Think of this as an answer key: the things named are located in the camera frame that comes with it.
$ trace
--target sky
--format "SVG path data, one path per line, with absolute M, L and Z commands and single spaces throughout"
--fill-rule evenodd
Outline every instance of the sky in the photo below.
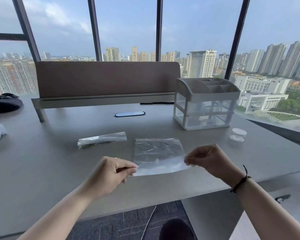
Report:
M 162 53 L 213 49 L 230 53 L 243 0 L 163 0 Z M 41 56 L 95 57 L 87 0 L 23 0 Z M 156 49 L 157 0 L 95 0 L 101 52 L 128 56 Z M 0 0 L 0 33 L 22 33 L 12 0 Z M 238 53 L 300 41 L 300 0 L 251 0 Z M 29 52 L 1 41 L 0 54 Z

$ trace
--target person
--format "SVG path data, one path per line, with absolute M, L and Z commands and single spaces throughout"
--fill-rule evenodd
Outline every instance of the person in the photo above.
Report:
M 284 210 L 264 189 L 240 170 L 216 144 L 195 148 L 184 159 L 221 179 L 240 200 L 261 240 L 300 240 L 300 223 Z M 119 158 L 103 157 L 92 174 L 48 211 L 18 240 L 64 240 L 88 205 L 111 193 L 120 182 L 137 171 L 137 165 Z M 194 239 L 189 227 L 178 219 L 168 221 L 160 240 Z

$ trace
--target gray table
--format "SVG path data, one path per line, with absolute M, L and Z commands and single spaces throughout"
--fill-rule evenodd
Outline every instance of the gray table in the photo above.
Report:
M 145 111 L 136 117 L 115 113 Z M 102 156 L 132 159 L 135 138 L 179 138 L 186 153 L 217 143 L 256 181 L 300 172 L 300 146 L 234 115 L 230 128 L 185 131 L 172 118 L 172 105 L 104 105 L 47 109 L 40 123 L 31 100 L 0 114 L 8 135 L 0 141 L 0 236 L 27 230 L 76 188 Z M 232 128 L 247 131 L 244 143 L 229 139 Z M 125 131 L 128 141 L 78 150 L 80 138 Z M 203 168 L 132 177 L 93 202 L 81 218 L 93 218 L 227 189 Z

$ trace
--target storage box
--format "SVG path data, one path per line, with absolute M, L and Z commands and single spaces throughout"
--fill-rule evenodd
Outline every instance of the storage box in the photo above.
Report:
M 178 78 L 173 117 L 185 130 L 230 126 L 240 90 L 221 78 Z

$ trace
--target bracelet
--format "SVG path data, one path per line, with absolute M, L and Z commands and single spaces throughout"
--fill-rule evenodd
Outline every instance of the bracelet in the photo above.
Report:
M 240 182 L 237 183 L 236 186 L 235 186 L 232 190 L 230 190 L 230 193 L 232 193 L 232 192 L 233 192 L 233 193 L 236 193 L 237 189 L 238 189 L 242 184 L 244 184 L 244 182 L 247 181 L 247 179 L 250 179 L 250 178 L 251 178 L 250 176 L 248 176 L 248 170 L 246 169 L 246 167 L 245 167 L 245 166 L 243 166 L 243 167 L 244 167 L 244 169 L 246 170 L 246 176 L 245 176 L 243 179 L 241 179 Z

